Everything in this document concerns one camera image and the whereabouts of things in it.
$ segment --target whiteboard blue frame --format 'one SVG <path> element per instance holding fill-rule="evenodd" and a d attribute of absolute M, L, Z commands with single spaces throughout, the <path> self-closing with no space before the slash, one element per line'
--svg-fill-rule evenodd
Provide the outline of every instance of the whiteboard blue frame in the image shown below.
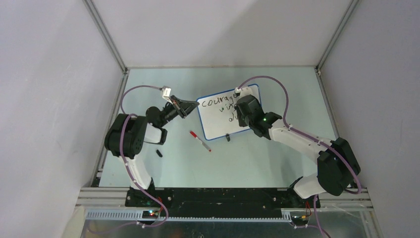
<path fill-rule="evenodd" d="M 261 91 L 260 91 L 260 87 L 259 87 L 259 86 L 258 86 L 258 84 L 256 84 L 256 83 L 249 84 L 249 85 L 248 85 L 248 87 L 249 87 L 249 86 L 253 86 L 253 85 L 255 85 L 255 86 L 258 88 L 258 96 L 259 96 L 259 98 L 260 98 L 260 105 L 261 105 L 261 107 L 262 107 L 262 106 L 263 106 L 263 103 L 261 102 Z M 197 99 L 196 99 L 196 102 L 197 102 L 199 99 L 201 99 L 201 98 L 207 98 L 207 97 L 211 97 L 211 96 L 214 96 L 214 95 L 217 95 L 217 94 L 227 93 L 227 92 L 234 91 L 234 90 L 235 90 L 235 89 L 231 89 L 231 90 L 226 90 L 226 91 L 222 91 L 222 92 L 218 92 L 218 93 L 213 93 L 213 94 L 210 94 L 210 95 L 202 96 L 202 97 L 197 98 Z M 197 107 L 197 111 L 198 111 L 198 117 L 200 118 L 201 130 L 203 130 L 204 139 L 206 139 L 206 141 L 211 141 L 211 140 L 216 140 L 216 139 L 219 139 L 219 138 L 223 138 L 224 136 L 219 136 L 219 137 L 216 137 L 216 138 L 213 138 L 213 139 L 210 139 L 210 140 L 209 140 L 209 139 L 207 139 L 206 134 L 204 133 L 203 121 L 201 120 L 200 108 L 199 108 L 199 107 Z M 237 133 L 244 132 L 244 131 L 247 131 L 247 130 L 250 130 L 250 128 L 245 129 L 245 130 L 241 130 L 241 131 L 237 131 L 237 132 L 234 132 L 234 133 L 229 134 L 229 135 L 237 134 Z"/>

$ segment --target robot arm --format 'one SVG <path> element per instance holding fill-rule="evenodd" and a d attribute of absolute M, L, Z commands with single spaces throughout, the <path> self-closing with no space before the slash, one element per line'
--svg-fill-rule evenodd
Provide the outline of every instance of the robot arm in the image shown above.
<path fill-rule="evenodd" d="M 167 130 L 163 129 L 168 122 L 177 116 L 185 118 L 199 103 L 194 101 L 181 100 L 174 95 L 169 96 L 170 88 L 162 88 L 162 97 L 168 102 L 165 107 L 159 110 L 157 107 L 150 107 L 146 110 L 146 116 L 131 118 L 124 132 L 123 153 L 127 160 L 128 167 L 135 181 L 143 189 L 148 189 L 152 177 L 146 170 L 142 157 L 145 150 L 142 150 L 143 143 L 163 145 L 166 141 Z M 105 148 L 117 156 L 124 163 L 119 149 L 121 132 L 124 121 L 129 115 L 119 114 L 105 136 Z M 133 181 L 131 187 L 140 189 Z"/>
<path fill-rule="evenodd" d="M 285 125 L 280 115 L 272 112 L 264 113 L 249 88 L 245 87 L 236 92 L 240 93 L 239 100 L 235 105 L 240 126 L 249 126 L 259 137 L 286 144 L 305 154 L 317 164 L 317 173 L 299 178 L 292 184 L 293 190 L 301 198 L 306 199 L 322 192 L 338 196 L 353 180 L 345 165 L 336 158 L 332 151 L 322 146 L 321 141 L 338 151 L 350 164 L 355 174 L 360 173 L 360 167 L 353 151 L 343 138 L 332 141 L 312 135 L 319 140 L 318 143 L 314 142 L 290 130 L 292 125 Z"/>

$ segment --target small whiteboard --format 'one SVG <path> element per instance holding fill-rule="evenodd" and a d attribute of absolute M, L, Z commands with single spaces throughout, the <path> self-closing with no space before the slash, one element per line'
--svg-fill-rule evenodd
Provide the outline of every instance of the small whiteboard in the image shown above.
<path fill-rule="evenodd" d="M 248 85 L 252 95 L 261 103 L 260 88 L 257 84 Z M 214 140 L 224 137 L 226 134 L 238 133 L 249 130 L 247 127 L 240 127 L 238 116 L 234 106 L 239 96 L 235 96 L 235 90 L 227 90 L 211 94 L 197 99 L 198 114 L 203 127 L 204 138 Z"/>

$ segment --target red wire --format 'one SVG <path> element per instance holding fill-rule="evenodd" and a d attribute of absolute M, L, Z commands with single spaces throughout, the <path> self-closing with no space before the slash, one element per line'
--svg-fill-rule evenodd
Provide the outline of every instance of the red wire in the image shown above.
<path fill-rule="evenodd" d="M 159 212 L 161 212 L 163 210 L 163 207 L 162 206 L 160 206 L 160 210 L 159 210 Z"/>
<path fill-rule="evenodd" d="M 305 202 L 305 215 L 308 216 L 308 202 Z"/>
<path fill-rule="evenodd" d="M 311 210 L 311 206 L 309 205 L 308 201 L 306 201 L 306 208 L 307 208 L 306 211 L 308 211 L 308 209 L 309 209 L 309 212 L 310 212 L 309 215 L 308 215 L 308 217 L 309 217 L 309 216 L 312 215 L 312 210 Z"/>

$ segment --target light blue table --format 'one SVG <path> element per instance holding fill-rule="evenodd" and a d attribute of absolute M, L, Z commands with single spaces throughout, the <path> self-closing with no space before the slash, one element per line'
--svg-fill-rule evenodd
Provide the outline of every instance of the light blue table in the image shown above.
<path fill-rule="evenodd" d="M 289 93 L 287 121 L 294 127 L 334 139 L 334 132 L 312 67 L 227 67 L 132 69 L 126 90 L 141 84 L 172 88 L 180 99 L 198 97 L 239 86 L 244 80 L 268 75 L 280 80 Z M 265 112 L 283 115 L 285 96 L 278 84 L 257 79 Z M 144 115 L 148 107 L 162 108 L 165 100 L 158 90 L 140 88 L 124 99 L 127 113 Z M 212 152 L 200 145 L 190 130 L 204 139 L 198 112 L 176 118 L 165 126 L 163 146 L 145 144 L 144 161 L 157 187 L 288 187 L 300 176 L 316 172 L 316 165 L 286 145 L 259 138 L 251 130 L 206 141 Z M 160 158 L 155 150 L 163 154 Z M 107 154 L 100 186 L 128 187 L 122 163 Z"/>

